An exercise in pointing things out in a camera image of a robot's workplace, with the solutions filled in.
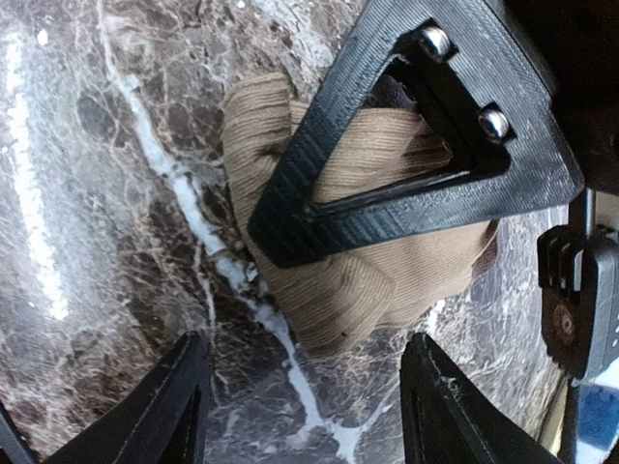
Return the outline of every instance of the folded cloth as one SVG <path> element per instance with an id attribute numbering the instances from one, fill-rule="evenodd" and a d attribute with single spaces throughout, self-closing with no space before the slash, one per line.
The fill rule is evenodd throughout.
<path id="1" fill-rule="evenodd" d="M 350 349 L 378 327 L 409 326 L 437 300 L 462 292 L 493 243 L 497 224 L 408 237 L 293 269 L 276 267 L 251 240 L 247 226 L 308 108 L 290 95 L 287 79 L 278 73 L 230 91 L 223 162 L 234 215 L 259 271 L 308 355 L 324 358 Z M 444 166 L 450 158 L 418 113 L 364 108 L 320 175 L 313 200 L 324 203 L 386 186 Z"/>

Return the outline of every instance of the metal screw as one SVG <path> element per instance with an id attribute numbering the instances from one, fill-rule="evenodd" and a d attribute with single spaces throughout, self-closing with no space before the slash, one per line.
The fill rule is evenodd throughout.
<path id="1" fill-rule="evenodd" d="M 452 49 L 452 43 L 445 31 L 433 26 L 422 30 L 419 45 L 427 56 L 438 62 L 441 62 Z"/>
<path id="2" fill-rule="evenodd" d="M 576 323 L 574 315 L 565 303 L 559 303 L 552 314 L 552 324 L 557 338 L 564 344 L 570 345 L 576 338 Z"/>
<path id="3" fill-rule="evenodd" d="M 478 118 L 480 126 L 492 141 L 499 142 L 510 133 L 510 123 L 505 115 L 496 109 L 485 109 Z"/>

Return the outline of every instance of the beige fabric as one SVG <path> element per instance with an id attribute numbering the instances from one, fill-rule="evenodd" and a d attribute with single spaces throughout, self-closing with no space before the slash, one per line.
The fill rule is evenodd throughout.
<path id="1" fill-rule="evenodd" d="M 247 233 L 264 184 L 307 106 L 290 101 L 281 74 L 242 82 L 225 103 L 223 161 L 235 217 L 260 272 L 312 357 L 336 355 L 379 326 L 408 326 L 437 300 L 463 291 L 495 223 L 414 236 L 282 270 Z M 327 202 L 410 178 L 450 159 L 418 114 L 360 111 L 321 174 L 314 201 Z"/>

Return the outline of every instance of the marble countertop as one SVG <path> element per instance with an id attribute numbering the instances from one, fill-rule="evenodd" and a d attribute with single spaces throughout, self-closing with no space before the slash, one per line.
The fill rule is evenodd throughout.
<path id="1" fill-rule="evenodd" d="M 214 356 L 209 463 L 403 462 L 410 331 L 306 359 L 240 241 L 221 165 L 225 90 L 280 70 L 308 99 L 361 4 L 2 2 L 0 400 L 41 457 L 198 330 Z M 559 378 L 535 240 L 562 219 L 504 220 L 496 266 L 416 328 L 529 433 Z"/>

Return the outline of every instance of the silver bolt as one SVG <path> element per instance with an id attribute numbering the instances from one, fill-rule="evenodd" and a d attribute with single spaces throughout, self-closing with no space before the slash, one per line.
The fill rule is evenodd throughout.
<path id="1" fill-rule="evenodd" d="M 452 49 L 452 43 L 445 31 L 433 26 L 422 30 L 419 45 L 427 56 L 438 62 L 442 61 Z"/>
<path id="2" fill-rule="evenodd" d="M 510 133 L 510 123 L 501 111 L 485 109 L 478 118 L 480 126 L 492 141 L 499 142 Z"/>
<path id="3" fill-rule="evenodd" d="M 574 315 L 565 303 L 559 303 L 552 314 L 552 324 L 557 338 L 564 345 L 571 345 L 576 338 L 576 323 Z"/>

